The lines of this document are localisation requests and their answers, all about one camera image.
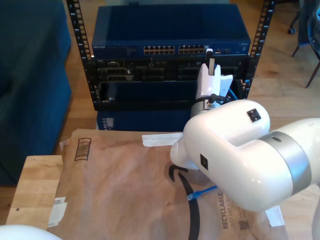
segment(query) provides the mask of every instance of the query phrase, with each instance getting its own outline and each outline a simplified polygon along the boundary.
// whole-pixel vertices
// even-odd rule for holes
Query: wooden floor
[[[255,36],[262,0],[231,0],[238,4],[251,41]],[[92,42],[98,6],[104,0],[80,0],[89,43]],[[316,75],[305,88],[318,59],[307,46],[291,57],[297,46],[297,34],[288,35],[288,27],[298,11],[293,3],[276,6],[266,42],[250,90],[249,99],[262,104],[269,112],[271,129],[303,118],[320,117],[320,79]],[[68,113],[58,143],[76,129],[94,129],[97,113],[93,108],[85,73],[67,11],[72,47],[65,68],[72,89]],[[0,187],[0,225],[6,222],[15,188]]]

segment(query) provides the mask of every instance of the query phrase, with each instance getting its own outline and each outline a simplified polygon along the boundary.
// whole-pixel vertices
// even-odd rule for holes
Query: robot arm
[[[219,65],[210,76],[212,69],[201,67],[197,99],[210,95],[210,87],[220,94],[223,79],[230,79],[221,76]],[[209,106],[208,100],[196,101],[170,157],[179,167],[200,169],[243,209],[264,211],[320,183],[320,118],[269,129],[269,115],[257,102]]]

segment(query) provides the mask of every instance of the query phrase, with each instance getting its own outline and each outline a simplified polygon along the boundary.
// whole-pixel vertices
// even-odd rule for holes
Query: network switch
[[[100,6],[96,60],[247,55],[250,38],[235,4]]]

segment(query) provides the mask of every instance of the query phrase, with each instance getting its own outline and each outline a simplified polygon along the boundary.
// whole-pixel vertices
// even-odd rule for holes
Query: black square label
[[[251,121],[252,121],[253,123],[254,123],[255,121],[258,121],[258,120],[261,119],[261,116],[260,116],[260,114],[258,113],[257,109],[252,109],[252,110],[250,110],[250,111],[247,111],[246,113],[249,115],[249,117],[250,117],[250,119],[251,119]]]
[[[200,163],[202,166],[204,166],[205,169],[208,170],[208,159],[206,159],[206,157],[202,154],[200,154]]]

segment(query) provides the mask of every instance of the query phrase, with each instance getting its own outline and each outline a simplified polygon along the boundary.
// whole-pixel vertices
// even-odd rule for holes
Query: wooden table
[[[6,224],[46,230],[63,169],[61,155],[28,156]]]
[[[122,132],[130,138],[130,132]],[[6,224],[46,230],[63,168],[62,156],[29,156],[14,195]],[[312,222],[320,197],[317,185],[280,204],[290,240],[312,240]]]

